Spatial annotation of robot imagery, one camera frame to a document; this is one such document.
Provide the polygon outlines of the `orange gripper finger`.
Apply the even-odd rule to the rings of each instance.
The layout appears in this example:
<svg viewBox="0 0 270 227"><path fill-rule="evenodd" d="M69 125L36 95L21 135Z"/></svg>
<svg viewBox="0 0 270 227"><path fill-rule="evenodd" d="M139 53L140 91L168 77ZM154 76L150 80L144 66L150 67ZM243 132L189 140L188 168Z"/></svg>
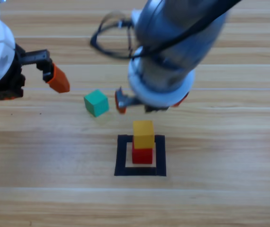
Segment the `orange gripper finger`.
<svg viewBox="0 0 270 227"><path fill-rule="evenodd" d="M43 81L57 93L67 93L70 91L70 83L66 74L53 62L37 63L36 67L43 73Z"/></svg>
<svg viewBox="0 0 270 227"><path fill-rule="evenodd" d="M174 104L172 107L178 107L189 95L189 93L187 93L179 102L177 102L176 104Z"/></svg>
<svg viewBox="0 0 270 227"><path fill-rule="evenodd" d="M115 92L115 102L116 102L116 109L120 114L126 113L125 104L125 97L121 91Z"/></svg>

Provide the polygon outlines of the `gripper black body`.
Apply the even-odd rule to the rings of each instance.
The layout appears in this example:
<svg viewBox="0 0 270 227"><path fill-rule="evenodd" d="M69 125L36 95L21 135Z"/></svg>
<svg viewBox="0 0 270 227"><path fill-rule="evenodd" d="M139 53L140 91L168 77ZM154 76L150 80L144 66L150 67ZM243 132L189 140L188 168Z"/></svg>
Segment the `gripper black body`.
<svg viewBox="0 0 270 227"><path fill-rule="evenodd" d="M125 97L125 104L124 104L124 106L126 108L127 107L130 107L130 106L143 105L144 106L144 112L145 113L152 113L152 112L158 112L158 111L167 111L169 109L169 107L155 107L155 106L146 105L141 100L139 100L138 97L136 97L136 96L130 97L128 95L124 95L124 97Z"/></svg>
<svg viewBox="0 0 270 227"><path fill-rule="evenodd" d="M47 49L26 52L18 44L15 48L13 62L0 79L0 100L8 100L23 97L22 87L26 78L22 74L22 66L35 64L37 69L43 72L43 80L47 83L53 78L53 61Z"/></svg>

